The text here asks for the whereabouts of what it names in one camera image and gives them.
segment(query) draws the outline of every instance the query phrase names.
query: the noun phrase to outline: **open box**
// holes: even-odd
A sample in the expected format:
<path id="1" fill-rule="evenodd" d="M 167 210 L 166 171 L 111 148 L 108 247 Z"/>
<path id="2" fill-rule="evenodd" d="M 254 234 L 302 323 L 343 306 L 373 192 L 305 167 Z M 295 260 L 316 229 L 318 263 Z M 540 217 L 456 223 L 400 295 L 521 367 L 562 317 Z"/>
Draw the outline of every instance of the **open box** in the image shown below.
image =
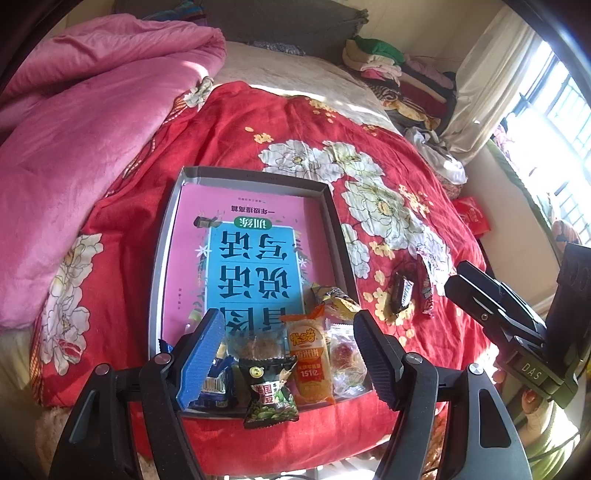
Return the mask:
<path id="1" fill-rule="evenodd" d="M 210 307 L 220 308 L 226 331 L 276 328 L 280 314 L 314 307 L 312 283 L 337 286 L 359 302 L 327 184 L 259 171 L 186 167 L 158 239 L 148 354 L 160 353 L 160 339 L 174 345 Z M 240 384 L 238 369 L 234 373 Z M 372 388 L 369 376 L 365 386 Z M 242 417 L 245 405 L 185 414 Z"/>

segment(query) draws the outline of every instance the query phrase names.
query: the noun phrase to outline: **red floral bedsheet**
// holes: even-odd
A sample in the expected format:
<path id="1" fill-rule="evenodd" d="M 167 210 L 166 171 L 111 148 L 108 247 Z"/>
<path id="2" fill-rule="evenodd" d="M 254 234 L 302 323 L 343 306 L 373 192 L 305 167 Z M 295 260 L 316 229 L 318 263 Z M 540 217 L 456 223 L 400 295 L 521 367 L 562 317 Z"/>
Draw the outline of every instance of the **red floral bedsheet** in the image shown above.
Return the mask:
<path id="1" fill-rule="evenodd" d="M 199 111 L 195 89 L 98 202 L 66 255 L 37 323 L 31 357 L 45 406 L 71 406 L 92 368 L 145 362 L 154 252 L 182 166 L 283 173 L 331 185 L 357 276 L 361 304 L 407 351 L 463 368 L 487 345 L 479 326 L 443 294 L 454 265 L 484 266 L 478 245 L 441 186 L 403 137 L 356 125 L 304 96 L 283 98 L 242 82 L 215 89 Z M 433 317 L 415 305 L 393 316 L 389 278 L 424 260 L 434 284 Z M 141 413 L 138 450 L 149 456 Z M 391 433 L 395 413 L 375 393 L 302 413 L 296 423 L 244 430 L 241 420 L 185 420 L 209 474 L 290 471 L 352 456 Z"/>

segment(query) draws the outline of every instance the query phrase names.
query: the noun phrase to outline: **wall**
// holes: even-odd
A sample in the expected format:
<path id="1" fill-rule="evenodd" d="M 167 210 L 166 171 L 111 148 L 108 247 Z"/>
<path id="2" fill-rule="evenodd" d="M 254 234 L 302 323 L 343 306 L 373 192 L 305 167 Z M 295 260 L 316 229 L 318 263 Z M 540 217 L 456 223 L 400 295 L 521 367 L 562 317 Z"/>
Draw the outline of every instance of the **wall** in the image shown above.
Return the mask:
<path id="1" fill-rule="evenodd" d="M 442 71 L 456 71 L 503 6 L 502 0 L 336 0 L 366 8 L 361 36 L 385 40 L 413 55 L 440 57 Z"/>
<path id="2" fill-rule="evenodd" d="M 96 17 L 109 15 L 113 11 L 115 0 L 84 0 L 51 29 L 48 37 L 59 35 L 65 28 L 77 25 Z"/>
<path id="3" fill-rule="evenodd" d="M 476 197 L 492 228 L 480 241 L 495 276 L 532 307 L 543 303 L 556 291 L 558 262 L 527 200 L 487 147 L 466 165 L 466 174 L 462 196 Z"/>

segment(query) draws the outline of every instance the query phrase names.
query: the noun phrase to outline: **snack package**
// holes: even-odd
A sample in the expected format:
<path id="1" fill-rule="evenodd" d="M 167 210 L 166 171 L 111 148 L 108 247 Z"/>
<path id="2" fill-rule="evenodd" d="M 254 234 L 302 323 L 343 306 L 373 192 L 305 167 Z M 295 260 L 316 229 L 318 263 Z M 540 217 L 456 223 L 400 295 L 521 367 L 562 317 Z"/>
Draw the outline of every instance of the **snack package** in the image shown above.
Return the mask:
<path id="1" fill-rule="evenodd" d="M 353 398 L 367 391 L 363 381 L 368 369 L 353 337 L 353 325 L 330 327 L 330 369 L 336 396 Z"/>
<path id="2" fill-rule="evenodd" d="M 396 272 L 392 279 L 392 295 L 390 309 L 392 313 L 398 314 L 406 310 L 413 297 L 413 285 L 403 273 Z"/>
<path id="3" fill-rule="evenodd" d="M 297 357 L 295 384 L 306 403 L 334 404 L 330 362 L 324 329 L 324 305 L 309 315 L 283 315 L 290 355 Z"/>
<path id="4" fill-rule="evenodd" d="M 270 332 L 226 334 L 228 354 L 238 359 L 267 360 L 285 357 L 285 326 Z"/>
<path id="5" fill-rule="evenodd" d="M 300 418 L 296 401 L 285 386 L 296 363 L 294 356 L 270 360 L 240 360 L 240 372 L 251 392 L 244 428 L 270 427 L 282 421 L 297 421 Z"/>
<path id="6" fill-rule="evenodd" d="M 189 404 L 189 408 L 231 408 L 235 405 L 233 363 L 232 356 L 213 360 L 201 394 L 197 400 Z"/>
<path id="7" fill-rule="evenodd" d="M 312 292 L 318 303 L 323 303 L 326 314 L 337 317 L 341 322 L 353 322 L 361 307 L 338 287 L 323 287 L 312 284 Z"/>
<path id="8" fill-rule="evenodd" d="M 431 279 L 427 272 L 424 259 L 417 255 L 417 278 L 419 286 L 419 302 L 421 312 L 425 315 L 433 315 L 433 287 L 431 286 Z"/>

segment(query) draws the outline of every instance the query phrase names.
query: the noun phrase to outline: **barcode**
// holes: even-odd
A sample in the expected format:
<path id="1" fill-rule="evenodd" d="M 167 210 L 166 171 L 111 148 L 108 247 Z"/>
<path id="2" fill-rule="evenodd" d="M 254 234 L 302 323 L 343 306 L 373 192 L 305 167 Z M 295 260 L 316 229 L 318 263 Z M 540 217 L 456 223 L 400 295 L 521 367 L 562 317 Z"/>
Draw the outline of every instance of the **barcode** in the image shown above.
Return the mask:
<path id="1" fill-rule="evenodd" d="M 201 391 L 207 393 L 226 393 L 226 384 L 223 381 L 222 374 L 217 378 L 207 377 Z"/>

